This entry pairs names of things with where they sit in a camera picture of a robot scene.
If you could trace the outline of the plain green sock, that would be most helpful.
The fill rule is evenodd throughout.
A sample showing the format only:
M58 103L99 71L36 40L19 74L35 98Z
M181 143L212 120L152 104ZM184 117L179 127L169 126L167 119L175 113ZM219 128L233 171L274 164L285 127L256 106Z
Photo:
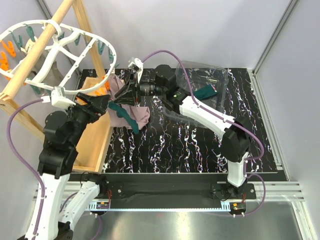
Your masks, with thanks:
M193 92L194 97L197 98L198 100L206 100L216 96L217 94L218 94L218 91L211 84L208 84Z

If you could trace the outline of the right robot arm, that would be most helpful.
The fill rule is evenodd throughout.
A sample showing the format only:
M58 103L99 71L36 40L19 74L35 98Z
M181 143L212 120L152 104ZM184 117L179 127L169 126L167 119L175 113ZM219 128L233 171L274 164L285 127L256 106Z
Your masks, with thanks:
M221 139L221 154L227 160L228 175L219 187L220 200L237 199L245 194L247 184L246 158L252 138L245 131L244 120L225 115L198 100L191 92L178 86L175 71L169 65L155 69L153 81L142 81L141 70L134 66L130 78L115 94L115 102L137 106L142 96L158 96L164 106L207 127Z

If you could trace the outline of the green sock with reindeer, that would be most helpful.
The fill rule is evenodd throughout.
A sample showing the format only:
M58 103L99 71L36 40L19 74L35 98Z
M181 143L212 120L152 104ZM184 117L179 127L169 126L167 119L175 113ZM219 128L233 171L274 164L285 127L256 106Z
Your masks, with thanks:
M124 118L126 120L126 122L131 126L131 128L135 134L139 133L138 123L130 117L130 115L128 114L128 112L124 108L122 108L120 105L114 103L113 101L110 101L108 103L108 107L111 110L116 112L116 115L118 118Z

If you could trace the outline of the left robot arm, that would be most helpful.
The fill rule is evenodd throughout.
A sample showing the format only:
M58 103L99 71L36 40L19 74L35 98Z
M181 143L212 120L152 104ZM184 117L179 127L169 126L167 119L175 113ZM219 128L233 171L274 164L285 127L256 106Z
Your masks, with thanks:
M89 173L71 202L61 209L62 197L78 156L77 144L87 125L107 112L110 95L78 93L84 105L73 103L66 111L54 111L45 119L43 149L34 171L39 187L31 222L22 240L70 240L74 229L94 198L109 194L107 178Z

